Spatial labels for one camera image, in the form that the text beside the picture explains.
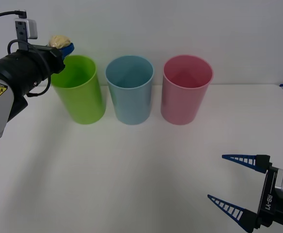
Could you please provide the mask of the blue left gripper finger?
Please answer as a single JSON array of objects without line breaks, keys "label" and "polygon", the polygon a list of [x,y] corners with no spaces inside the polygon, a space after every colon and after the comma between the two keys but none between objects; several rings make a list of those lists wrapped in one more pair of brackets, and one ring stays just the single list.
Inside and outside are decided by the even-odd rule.
[{"label": "blue left gripper finger", "polygon": [[70,43],[66,47],[59,49],[62,53],[62,58],[65,59],[68,55],[70,55],[74,51],[74,44]]}]

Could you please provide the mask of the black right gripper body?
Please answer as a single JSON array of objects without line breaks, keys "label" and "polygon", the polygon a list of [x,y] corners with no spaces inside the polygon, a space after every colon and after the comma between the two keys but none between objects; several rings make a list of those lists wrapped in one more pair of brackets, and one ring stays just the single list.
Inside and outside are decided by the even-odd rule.
[{"label": "black right gripper body", "polygon": [[268,170],[257,216],[259,225],[270,227],[273,222],[283,225],[283,169]]}]

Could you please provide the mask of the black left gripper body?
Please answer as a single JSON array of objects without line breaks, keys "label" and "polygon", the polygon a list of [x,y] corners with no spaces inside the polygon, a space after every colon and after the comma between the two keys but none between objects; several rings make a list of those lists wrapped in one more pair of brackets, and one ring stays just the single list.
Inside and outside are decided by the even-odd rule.
[{"label": "black left gripper body", "polygon": [[28,45],[27,50],[17,50],[20,57],[17,59],[18,73],[48,73],[40,55],[46,61],[50,73],[60,73],[65,65],[61,52],[55,48],[39,45]]}]

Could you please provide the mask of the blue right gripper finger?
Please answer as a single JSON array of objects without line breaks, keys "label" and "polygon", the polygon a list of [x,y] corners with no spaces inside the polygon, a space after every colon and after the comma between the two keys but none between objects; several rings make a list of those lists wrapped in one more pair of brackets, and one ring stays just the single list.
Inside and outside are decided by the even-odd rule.
[{"label": "blue right gripper finger", "polygon": [[245,232],[252,233],[256,228],[256,213],[224,200],[218,199],[212,195],[207,195],[207,197],[221,211],[223,211],[234,222],[236,222]]},{"label": "blue right gripper finger", "polygon": [[263,174],[266,174],[271,166],[269,155],[224,154],[222,158]]}]

